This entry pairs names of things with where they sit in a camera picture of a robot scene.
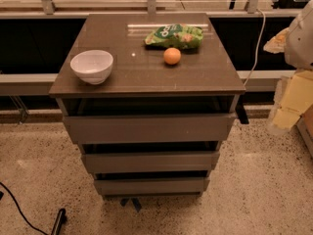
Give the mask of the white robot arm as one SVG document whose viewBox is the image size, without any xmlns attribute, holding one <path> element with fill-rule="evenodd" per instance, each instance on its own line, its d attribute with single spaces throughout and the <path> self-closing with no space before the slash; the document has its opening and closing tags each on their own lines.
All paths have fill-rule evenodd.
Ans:
<svg viewBox="0 0 313 235">
<path fill-rule="evenodd" d="M 269 116 L 269 130 L 283 134 L 313 105 L 313 0 L 263 50 L 283 53 L 286 63 L 295 68 L 292 77 L 283 77 L 278 82 L 275 105 Z"/>
</svg>

